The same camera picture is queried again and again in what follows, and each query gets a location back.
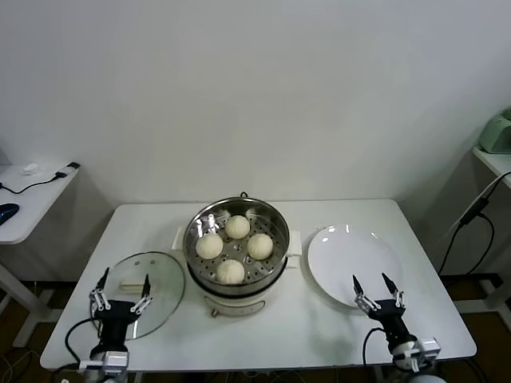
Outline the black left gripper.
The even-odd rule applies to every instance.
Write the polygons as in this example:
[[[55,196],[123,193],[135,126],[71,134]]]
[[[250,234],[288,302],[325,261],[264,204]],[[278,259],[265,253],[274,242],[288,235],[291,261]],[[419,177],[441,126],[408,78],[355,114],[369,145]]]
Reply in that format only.
[[[134,304],[126,301],[111,301],[106,298],[104,288],[109,275],[109,268],[98,280],[89,293],[89,300],[96,307],[97,320],[101,322],[100,341],[102,345],[121,347],[125,345],[129,325],[133,324],[152,302],[149,276],[145,276],[141,299]]]

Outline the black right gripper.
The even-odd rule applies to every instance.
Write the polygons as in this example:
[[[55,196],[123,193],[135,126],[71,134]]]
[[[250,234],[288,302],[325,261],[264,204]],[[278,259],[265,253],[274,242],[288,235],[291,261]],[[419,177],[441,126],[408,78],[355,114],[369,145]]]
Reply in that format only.
[[[388,291],[392,294],[393,301],[373,301],[368,298],[364,290],[353,275],[353,286],[355,292],[355,303],[357,307],[368,315],[370,319],[379,322],[386,334],[389,344],[404,344],[411,341],[411,334],[407,329],[402,316],[405,312],[404,292],[399,290],[394,281],[385,273],[382,274]]]

